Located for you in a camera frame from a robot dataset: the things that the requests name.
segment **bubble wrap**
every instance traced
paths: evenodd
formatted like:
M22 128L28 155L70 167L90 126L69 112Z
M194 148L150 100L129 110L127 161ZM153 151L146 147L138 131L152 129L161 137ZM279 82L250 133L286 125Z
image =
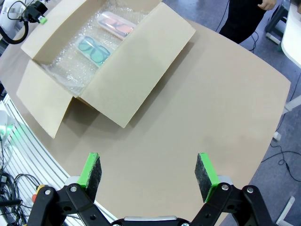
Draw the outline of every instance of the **bubble wrap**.
M42 65L50 76L64 85L76 97L80 95L99 69L79 52L76 47L78 40L86 35L91 36L100 44L108 47L111 53L122 42L121 39L98 25L97 18L105 11L110 11L134 24L138 24L148 14L148 12L135 12L124 6L119 0L108 0L71 38L50 65Z

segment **teal glasses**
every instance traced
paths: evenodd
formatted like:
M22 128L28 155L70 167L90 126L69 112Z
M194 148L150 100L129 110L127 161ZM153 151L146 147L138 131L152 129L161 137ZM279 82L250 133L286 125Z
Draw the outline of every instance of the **teal glasses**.
M101 66L105 60L110 56L110 52L97 41L89 36L85 36L84 39L78 45L79 50L97 66Z

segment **person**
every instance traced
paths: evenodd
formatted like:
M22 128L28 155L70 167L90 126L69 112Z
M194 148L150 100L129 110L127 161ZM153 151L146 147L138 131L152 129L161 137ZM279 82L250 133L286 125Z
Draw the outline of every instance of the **person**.
M229 13L220 34L241 43L250 37L266 11L272 10L276 0L229 0Z

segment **glasses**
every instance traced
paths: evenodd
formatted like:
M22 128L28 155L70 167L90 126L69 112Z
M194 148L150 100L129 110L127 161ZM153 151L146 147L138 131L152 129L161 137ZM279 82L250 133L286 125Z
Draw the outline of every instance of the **glasses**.
M84 37L78 48L84 55L88 55L97 66L101 66L110 56L110 52L104 46L89 36Z
M123 37L126 37L134 29L132 26L113 18L105 18L99 22Z

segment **person's hand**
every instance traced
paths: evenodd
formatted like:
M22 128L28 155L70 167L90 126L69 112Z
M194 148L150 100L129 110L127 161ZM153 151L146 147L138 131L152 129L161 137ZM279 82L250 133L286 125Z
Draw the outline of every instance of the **person's hand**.
M276 5L277 0L262 0L262 4L258 4L258 7L263 10L271 10Z

